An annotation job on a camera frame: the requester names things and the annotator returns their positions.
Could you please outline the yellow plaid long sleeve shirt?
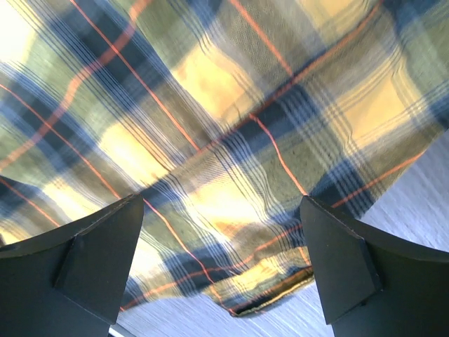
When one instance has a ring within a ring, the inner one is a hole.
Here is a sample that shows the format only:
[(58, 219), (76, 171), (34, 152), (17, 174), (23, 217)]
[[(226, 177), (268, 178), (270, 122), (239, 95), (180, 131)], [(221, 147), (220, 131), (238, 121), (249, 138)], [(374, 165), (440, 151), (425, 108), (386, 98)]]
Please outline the yellow plaid long sleeve shirt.
[(1, 238), (140, 194), (122, 310), (308, 285), (302, 198), (359, 218), (447, 129), (447, 1), (1, 2)]

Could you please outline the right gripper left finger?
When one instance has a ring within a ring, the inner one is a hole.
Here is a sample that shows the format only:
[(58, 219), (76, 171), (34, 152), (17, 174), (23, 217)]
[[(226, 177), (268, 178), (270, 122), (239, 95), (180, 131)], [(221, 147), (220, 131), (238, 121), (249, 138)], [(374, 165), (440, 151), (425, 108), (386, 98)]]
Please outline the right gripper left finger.
[(107, 336), (142, 227), (132, 194), (85, 218), (1, 247), (2, 336)]

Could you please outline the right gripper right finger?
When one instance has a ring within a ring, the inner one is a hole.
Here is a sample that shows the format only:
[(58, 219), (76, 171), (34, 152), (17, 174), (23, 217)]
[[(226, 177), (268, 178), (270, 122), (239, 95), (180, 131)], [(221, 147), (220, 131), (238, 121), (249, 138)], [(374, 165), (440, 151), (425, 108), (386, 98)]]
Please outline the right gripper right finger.
[(448, 253), (409, 242), (311, 197), (300, 217), (335, 336), (447, 336)]

